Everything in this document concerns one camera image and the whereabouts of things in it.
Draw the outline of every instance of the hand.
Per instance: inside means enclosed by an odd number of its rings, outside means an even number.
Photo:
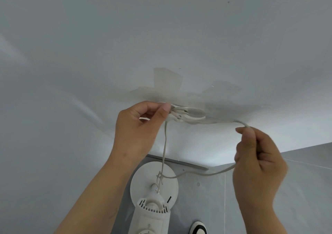
[[[272,210],[287,164],[272,139],[256,128],[238,127],[242,140],[236,147],[233,184],[243,210]]]
[[[151,150],[170,109],[168,103],[143,101],[122,110],[118,115],[109,161],[135,169]]]

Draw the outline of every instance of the forearm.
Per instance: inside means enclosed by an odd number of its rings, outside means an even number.
[[[261,209],[240,207],[247,234],[287,234],[272,206]]]
[[[81,194],[56,234],[109,234],[132,170],[109,159]]]

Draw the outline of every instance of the black and white shoe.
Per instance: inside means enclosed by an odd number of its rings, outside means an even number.
[[[202,222],[195,222],[190,228],[189,234],[208,234]]]

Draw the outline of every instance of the fingernail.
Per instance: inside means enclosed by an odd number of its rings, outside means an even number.
[[[242,133],[242,136],[246,137],[246,138],[255,138],[256,139],[255,131],[251,127],[246,127]]]
[[[171,104],[169,103],[164,103],[162,106],[161,106],[166,112],[169,112],[171,110]]]

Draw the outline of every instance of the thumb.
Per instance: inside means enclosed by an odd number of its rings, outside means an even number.
[[[169,103],[162,104],[159,107],[159,109],[155,112],[155,114],[152,116],[152,118],[145,124],[145,126],[149,127],[152,130],[156,130],[158,132],[161,124],[167,118],[170,110],[171,110],[171,104]]]
[[[246,127],[242,132],[241,143],[239,144],[237,151],[240,156],[257,159],[256,147],[256,134],[251,127]]]

